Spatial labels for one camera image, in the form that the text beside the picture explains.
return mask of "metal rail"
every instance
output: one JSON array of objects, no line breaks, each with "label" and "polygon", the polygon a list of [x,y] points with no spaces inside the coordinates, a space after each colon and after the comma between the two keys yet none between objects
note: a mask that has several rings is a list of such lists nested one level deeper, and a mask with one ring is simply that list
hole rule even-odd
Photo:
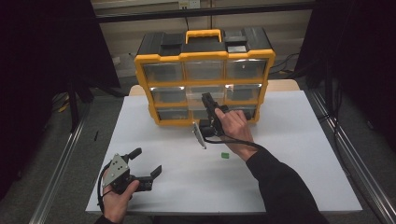
[{"label": "metal rail", "polygon": [[30,224],[42,224],[45,222],[58,188],[61,185],[64,171],[67,167],[67,164],[69,163],[82,128],[84,127],[85,120],[88,117],[90,107],[91,104],[86,104],[83,106],[81,120],[79,121],[77,128],[69,135],[69,139],[67,140],[66,146],[64,147],[64,152],[62,153],[62,156],[56,165],[47,188],[44,191],[44,194],[41,196],[40,202],[38,203],[38,206],[35,209],[32,218],[30,219]]},{"label": "metal rail", "polygon": [[[321,96],[321,94],[317,91],[311,91],[311,94],[322,114],[326,115],[327,110],[324,105],[324,99]],[[329,118],[327,119],[327,122],[329,126],[333,129],[333,131],[335,131],[334,129],[336,124],[335,118]],[[364,161],[361,159],[361,156],[359,155],[358,151],[356,150],[356,148],[353,147],[352,143],[347,137],[347,134],[344,132],[343,128],[338,124],[337,124],[336,137],[341,145],[341,148],[344,150],[347,157],[349,158],[349,161],[351,162],[354,169],[358,173],[364,186],[366,187],[366,189],[372,196],[373,200],[375,201],[375,204],[379,209],[379,211],[381,212],[382,217],[387,221],[387,223],[395,224],[396,211],[388,195],[385,193],[384,190],[382,190],[381,186],[378,184],[378,182],[375,180],[373,175],[370,173],[369,169],[364,164]]]},{"label": "metal rail", "polygon": [[276,11],[294,11],[308,10],[315,8],[335,8],[345,4],[342,1],[324,1],[324,2],[302,2],[302,3],[286,3],[271,4],[248,7],[209,7],[196,8],[187,10],[169,10],[145,13],[128,13],[128,14],[111,14],[97,16],[95,21],[99,23],[119,22],[119,21],[147,21],[158,19],[173,19],[185,17],[202,17],[202,16],[218,16],[230,14],[246,14],[258,12],[276,12]]}]

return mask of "yellow storage organizer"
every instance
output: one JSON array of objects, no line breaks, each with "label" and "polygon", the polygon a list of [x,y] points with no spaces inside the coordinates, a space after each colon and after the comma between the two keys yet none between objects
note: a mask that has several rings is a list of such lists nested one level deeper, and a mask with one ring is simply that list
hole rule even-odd
[{"label": "yellow storage organizer", "polygon": [[256,122],[275,56],[265,31],[248,27],[147,34],[134,63],[158,125],[207,119],[204,92],[219,105],[249,112]]}]

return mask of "small green object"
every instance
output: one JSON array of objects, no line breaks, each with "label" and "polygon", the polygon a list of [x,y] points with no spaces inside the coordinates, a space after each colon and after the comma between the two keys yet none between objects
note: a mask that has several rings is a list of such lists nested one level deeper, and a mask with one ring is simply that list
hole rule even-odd
[{"label": "small green object", "polygon": [[221,157],[223,159],[230,159],[230,154],[228,152],[221,152]]}]

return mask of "wire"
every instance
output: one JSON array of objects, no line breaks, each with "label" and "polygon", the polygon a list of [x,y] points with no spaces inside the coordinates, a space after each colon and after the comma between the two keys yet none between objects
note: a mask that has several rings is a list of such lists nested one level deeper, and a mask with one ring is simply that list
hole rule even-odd
[{"label": "wire", "polygon": [[96,188],[97,195],[98,195],[98,205],[99,205],[100,210],[102,211],[103,214],[105,213],[105,205],[103,204],[103,197],[105,197],[105,195],[108,194],[111,190],[106,192],[103,196],[101,196],[100,189],[102,187],[102,177],[105,174],[105,170],[110,166],[110,163],[111,163],[111,161],[105,167],[103,167],[101,173],[99,174],[98,185]]},{"label": "wire", "polygon": [[187,17],[185,17],[184,20],[186,20],[187,31],[189,31],[190,30],[189,20],[187,19]]},{"label": "wire", "polygon": [[321,62],[320,58],[315,58],[314,60],[310,61],[303,68],[300,68],[299,70],[294,71],[293,73],[289,74],[287,77],[285,77],[285,79],[295,79],[297,77],[306,76],[306,72],[305,71],[307,71],[309,68],[311,68],[312,66],[316,65],[319,62]]},{"label": "wire", "polygon": [[282,65],[282,64],[285,64],[285,65],[283,65],[282,69],[277,70],[277,71],[275,71],[275,72],[271,72],[271,73],[269,73],[269,74],[272,75],[272,74],[278,73],[278,72],[280,72],[280,71],[283,71],[283,70],[288,66],[288,61],[289,61],[293,56],[296,56],[296,55],[299,55],[299,54],[300,54],[300,53],[292,53],[292,54],[288,55],[288,57],[286,57],[286,59],[285,59],[283,62],[281,62],[281,63],[279,63],[279,64],[274,65],[274,66],[271,67],[271,68],[276,68],[276,67],[279,67],[279,66]]},{"label": "wire", "polygon": [[258,150],[267,150],[265,147],[263,147],[263,146],[261,146],[259,144],[253,143],[253,142],[249,142],[249,141],[244,141],[244,140],[240,140],[240,139],[237,139],[237,138],[233,138],[233,137],[231,137],[231,136],[229,136],[227,134],[224,134],[224,136],[226,136],[228,138],[231,138],[233,140],[211,141],[211,140],[207,140],[204,137],[204,141],[207,142],[207,143],[211,143],[211,144],[244,144],[244,145],[247,145],[247,146],[250,146],[250,147],[255,147]]}]

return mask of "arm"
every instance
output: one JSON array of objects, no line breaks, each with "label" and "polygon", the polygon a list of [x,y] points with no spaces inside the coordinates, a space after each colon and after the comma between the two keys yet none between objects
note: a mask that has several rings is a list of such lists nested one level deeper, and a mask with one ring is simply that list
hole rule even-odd
[{"label": "arm", "polygon": [[128,188],[122,194],[113,192],[111,186],[105,187],[103,189],[105,212],[96,220],[95,224],[121,223],[126,215],[128,202],[138,187],[138,180],[134,180],[130,183]]},{"label": "arm", "polygon": [[[233,138],[253,142],[242,111],[226,114],[216,109],[224,132]],[[328,223],[300,176],[266,149],[228,144],[232,152],[247,163],[259,181],[260,193],[272,223]]]}]

